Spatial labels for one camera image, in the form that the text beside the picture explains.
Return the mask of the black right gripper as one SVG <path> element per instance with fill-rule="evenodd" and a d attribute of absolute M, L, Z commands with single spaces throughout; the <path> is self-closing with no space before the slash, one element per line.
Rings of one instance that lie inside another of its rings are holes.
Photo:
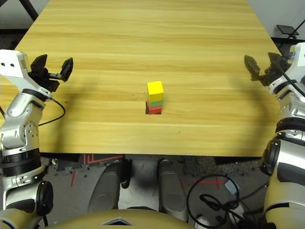
<path fill-rule="evenodd" d="M 259 75 L 260 68 L 257 65 L 256 60 L 249 55 L 244 56 L 244 64 L 246 69 L 251 75 L 252 81 L 260 81 L 263 86 L 270 86 L 271 83 L 282 76 L 280 70 L 286 71 L 291 64 L 282 58 L 281 55 L 269 52 L 268 57 L 270 60 L 270 66 L 265 69 L 265 75 Z"/>

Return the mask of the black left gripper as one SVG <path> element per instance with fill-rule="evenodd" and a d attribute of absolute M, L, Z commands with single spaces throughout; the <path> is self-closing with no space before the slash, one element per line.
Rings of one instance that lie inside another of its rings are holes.
<path fill-rule="evenodd" d="M 59 73 L 49 73 L 48 69 L 45 67 L 48 55 L 43 54 L 32 62 L 31 72 L 29 76 L 33 79 L 39 86 L 52 92 L 55 92 L 59 87 L 59 80 L 66 82 L 73 70 L 73 58 L 70 57 L 64 61 L 61 72 Z"/>

